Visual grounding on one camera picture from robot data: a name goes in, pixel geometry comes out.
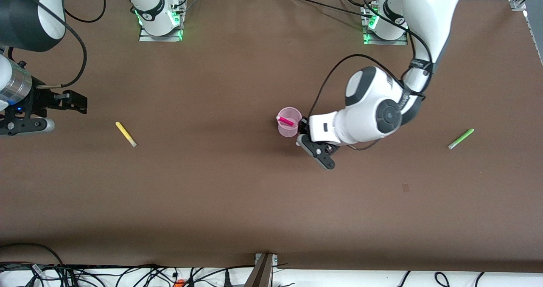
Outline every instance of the plastic cup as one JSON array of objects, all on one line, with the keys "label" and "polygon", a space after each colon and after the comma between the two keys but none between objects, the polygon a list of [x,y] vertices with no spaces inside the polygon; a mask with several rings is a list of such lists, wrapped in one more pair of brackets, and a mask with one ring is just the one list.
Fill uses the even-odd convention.
[{"label": "plastic cup", "polygon": [[294,126],[289,126],[283,122],[277,121],[277,129],[282,136],[285,138],[291,138],[298,133],[298,123],[302,119],[302,114],[300,111],[293,107],[285,107],[277,114],[279,117],[283,117],[294,123]]}]

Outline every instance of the green marker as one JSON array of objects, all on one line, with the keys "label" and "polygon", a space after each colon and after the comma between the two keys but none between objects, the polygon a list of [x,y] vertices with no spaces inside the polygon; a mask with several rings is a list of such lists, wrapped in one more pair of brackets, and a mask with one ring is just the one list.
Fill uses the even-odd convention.
[{"label": "green marker", "polygon": [[460,142],[462,142],[463,140],[465,140],[468,136],[470,136],[470,134],[473,133],[473,129],[468,129],[466,132],[464,132],[464,134],[462,134],[459,138],[457,138],[454,142],[452,142],[452,144],[450,144],[448,146],[449,149],[452,149],[454,147],[456,147],[456,145],[460,144]]}]

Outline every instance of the cable connector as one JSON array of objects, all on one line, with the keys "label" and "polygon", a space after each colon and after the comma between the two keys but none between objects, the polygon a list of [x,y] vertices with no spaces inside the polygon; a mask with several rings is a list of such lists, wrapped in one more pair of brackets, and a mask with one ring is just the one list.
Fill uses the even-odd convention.
[{"label": "cable connector", "polygon": [[230,273],[228,269],[224,272],[224,287],[232,287],[232,282],[230,281]]}]

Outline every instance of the pink marker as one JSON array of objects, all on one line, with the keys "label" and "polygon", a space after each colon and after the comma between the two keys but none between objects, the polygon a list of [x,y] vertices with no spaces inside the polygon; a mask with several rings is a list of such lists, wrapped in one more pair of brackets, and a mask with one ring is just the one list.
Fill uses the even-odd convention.
[{"label": "pink marker", "polygon": [[294,123],[291,122],[290,120],[286,119],[285,117],[277,116],[277,117],[275,117],[275,118],[276,118],[278,121],[280,121],[280,122],[282,122],[282,123],[285,123],[285,124],[287,124],[287,125],[289,125],[289,126],[291,126],[291,127],[294,126]]}]

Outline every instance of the brown table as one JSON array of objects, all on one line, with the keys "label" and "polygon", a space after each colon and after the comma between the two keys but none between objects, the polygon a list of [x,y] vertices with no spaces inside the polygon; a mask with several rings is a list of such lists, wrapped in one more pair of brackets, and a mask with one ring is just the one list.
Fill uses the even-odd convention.
[{"label": "brown table", "polygon": [[[101,0],[66,5],[93,18]],[[182,42],[139,43],[129,9],[107,0],[95,24],[68,19],[89,49],[74,86],[89,113],[50,111],[54,132],[0,140],[2,243],[40,242],[72,264],[225,266],[272,251],[300,268],[543,271],[543,70],[507,1],[460,1],[419,116],[366,152],[340,149],[333,171],[277,133],[277,111],[307,113],[351,53],[400,74],[409,46],[363,45],[358,16],[298,0],[198,0]],[[48,84],[81,62],[72,36],[14,55]],[[368,65],[341,66],[316,113],[341,109]],[[33,248],[1,259],[53,262]]]}]

